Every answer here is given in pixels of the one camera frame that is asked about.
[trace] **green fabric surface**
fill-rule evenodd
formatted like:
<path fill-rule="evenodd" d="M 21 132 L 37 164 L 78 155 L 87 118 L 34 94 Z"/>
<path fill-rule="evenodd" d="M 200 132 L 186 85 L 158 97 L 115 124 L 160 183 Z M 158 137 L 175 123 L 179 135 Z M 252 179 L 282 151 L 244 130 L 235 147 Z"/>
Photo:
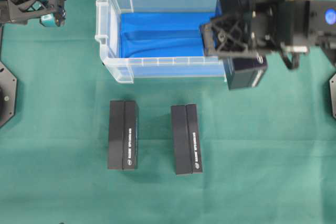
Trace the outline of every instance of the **green fabric surface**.
<path fill-rule="evenodd" d="M 320 49 L 259 87 L 222 78 L 118 84 L 102 65 L 95 0 L 68 0 L 63 28 L 6 25 L 18 78 L 0 129 L 0 223 L 336 223 L 336 121 Z M 109 101 L 134 99 L 139 168 L 107 170 Z M 196 103 L 203 174 L 174 172 L 170 106 Z"/>

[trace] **blue light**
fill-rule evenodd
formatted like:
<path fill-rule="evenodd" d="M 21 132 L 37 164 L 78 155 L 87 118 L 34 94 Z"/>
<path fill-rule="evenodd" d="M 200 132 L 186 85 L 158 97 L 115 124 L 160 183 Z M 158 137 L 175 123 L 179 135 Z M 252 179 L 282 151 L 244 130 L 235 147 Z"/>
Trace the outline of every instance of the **blue light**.
<path fill-rule="evenodd" d="M 329 9 L 326 11 L 326 22 L 329 25 L 333 25 L 336 23 L 336 10 Z"/>

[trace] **blue cloth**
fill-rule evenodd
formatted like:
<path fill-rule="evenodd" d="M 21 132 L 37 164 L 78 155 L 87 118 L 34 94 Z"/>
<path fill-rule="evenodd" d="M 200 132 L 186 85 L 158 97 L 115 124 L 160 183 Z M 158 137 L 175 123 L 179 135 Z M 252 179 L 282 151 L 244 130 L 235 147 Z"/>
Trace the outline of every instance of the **blue cloth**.
<path fill-rule="evenodd" d="M 199 26 L 214 13 L 121 15 L 121 58 L 202 56 Z"/>

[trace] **transparent storage container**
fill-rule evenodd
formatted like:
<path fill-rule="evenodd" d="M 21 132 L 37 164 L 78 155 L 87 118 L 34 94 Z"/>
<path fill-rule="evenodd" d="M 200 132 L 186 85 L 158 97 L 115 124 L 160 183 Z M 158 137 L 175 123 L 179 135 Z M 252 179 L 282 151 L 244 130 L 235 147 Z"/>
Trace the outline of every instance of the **transparent storage container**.
<path fill-rule="evenodd" d="M 100 58 L 119 83 L 133 83 L 134 78 L 224 77 L 223 63 L 217 57 L 120 58 L 122 13 L 214 12 L 216 0 L 97 0 L 95 39 L 100 44 Z"/>

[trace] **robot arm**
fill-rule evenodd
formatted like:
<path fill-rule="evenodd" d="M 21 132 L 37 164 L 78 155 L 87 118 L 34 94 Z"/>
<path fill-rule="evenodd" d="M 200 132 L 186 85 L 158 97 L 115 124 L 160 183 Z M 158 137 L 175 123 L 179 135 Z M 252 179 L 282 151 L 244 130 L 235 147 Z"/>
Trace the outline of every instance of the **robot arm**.
<path fill-rule="evenodd" d="M 0 0 L 0 24 L 27 24 L 39 18 L 47 27 L 62 26 L 66 19 L 66 0 Z"/>
<path fill-rule="evenodd" d="M 273 52 L 292 70 L 318 46 L 336 66 L 336 1 L 217 0 L 201 33 L 204 55 L 223 59 L 230 89 L 255 87 Z"/>

